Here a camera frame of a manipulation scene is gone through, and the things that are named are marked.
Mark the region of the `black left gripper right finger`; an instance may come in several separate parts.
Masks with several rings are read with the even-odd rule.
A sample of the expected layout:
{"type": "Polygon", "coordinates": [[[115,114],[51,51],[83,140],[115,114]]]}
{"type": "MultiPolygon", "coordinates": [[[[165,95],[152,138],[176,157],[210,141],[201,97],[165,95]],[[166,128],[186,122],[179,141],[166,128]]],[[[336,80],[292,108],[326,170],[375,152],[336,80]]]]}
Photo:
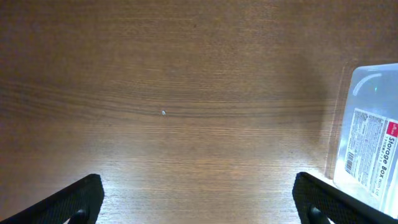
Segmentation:
{"type": "Polygon", "coordinates": [[[292,196],[304,224],[397,224],[396,219],[306,172],[297,173],[292,196]]]}

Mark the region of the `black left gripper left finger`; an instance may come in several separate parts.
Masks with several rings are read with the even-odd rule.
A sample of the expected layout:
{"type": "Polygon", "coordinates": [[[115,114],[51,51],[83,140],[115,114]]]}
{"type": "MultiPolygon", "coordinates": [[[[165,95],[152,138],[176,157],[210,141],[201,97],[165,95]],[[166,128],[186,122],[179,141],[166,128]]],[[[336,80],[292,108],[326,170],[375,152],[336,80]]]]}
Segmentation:
{"type": "Polygon", "coordinates": [[[101,177],[90,174],[2,223],[95,224],[104,200],[101,177]]]}

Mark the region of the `clear plastic storage box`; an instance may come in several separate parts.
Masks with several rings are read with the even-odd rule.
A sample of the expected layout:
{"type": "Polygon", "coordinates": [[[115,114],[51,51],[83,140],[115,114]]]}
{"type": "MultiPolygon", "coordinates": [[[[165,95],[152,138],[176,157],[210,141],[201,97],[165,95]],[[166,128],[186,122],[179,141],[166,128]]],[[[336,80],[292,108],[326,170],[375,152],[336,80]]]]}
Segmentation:
{"type": "Polygon", "coordinates": [[[352,72],[333,183],[397,218],[397,64],[352,72]]]}

